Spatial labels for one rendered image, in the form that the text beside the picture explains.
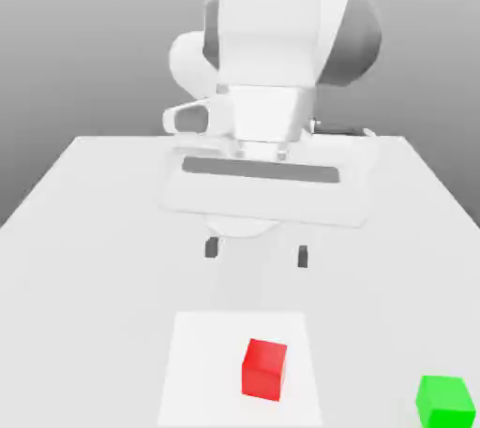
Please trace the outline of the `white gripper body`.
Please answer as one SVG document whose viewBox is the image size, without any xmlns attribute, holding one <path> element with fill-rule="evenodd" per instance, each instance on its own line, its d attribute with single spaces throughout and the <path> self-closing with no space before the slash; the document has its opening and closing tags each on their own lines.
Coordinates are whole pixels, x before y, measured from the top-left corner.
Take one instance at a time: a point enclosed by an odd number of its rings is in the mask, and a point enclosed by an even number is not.
<svg viewBox="0 0 480 428">
<path fill-rule="evenodd" d="M 282 161 L 236 159 L 220 140 L 165 155 L 162 205 L 200 214 L 214 232 L 257 236 L 279 222 L 358 228 L 368 218 L 373 137 L 305 135 Z"/>
</svg>

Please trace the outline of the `small red cube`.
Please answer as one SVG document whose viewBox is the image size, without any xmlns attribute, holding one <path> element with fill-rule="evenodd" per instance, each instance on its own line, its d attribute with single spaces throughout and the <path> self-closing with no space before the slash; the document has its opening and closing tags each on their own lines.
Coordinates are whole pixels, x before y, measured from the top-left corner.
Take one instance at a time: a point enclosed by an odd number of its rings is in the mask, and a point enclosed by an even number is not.
<svg viewBox="0 0 480 428">
<path fill-rule="evenodd" d="M 242 362 L 241 392 L 268 401 L 280 400 L 287 346 L 250 339 Z"/>
</svg>

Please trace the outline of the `small green cube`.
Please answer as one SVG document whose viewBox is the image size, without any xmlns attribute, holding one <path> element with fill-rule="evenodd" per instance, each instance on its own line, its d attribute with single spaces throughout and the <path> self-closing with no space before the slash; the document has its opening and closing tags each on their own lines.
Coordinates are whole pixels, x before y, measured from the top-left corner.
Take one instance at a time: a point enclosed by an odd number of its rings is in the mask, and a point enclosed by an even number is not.
<svg viewBox="0 0 480 428">
<path fill-rule="evenodd" d="M 473 428 L 476 408 L 458 376 L 422 376 L 416 407 L 422 428 Z"/>
</svg>

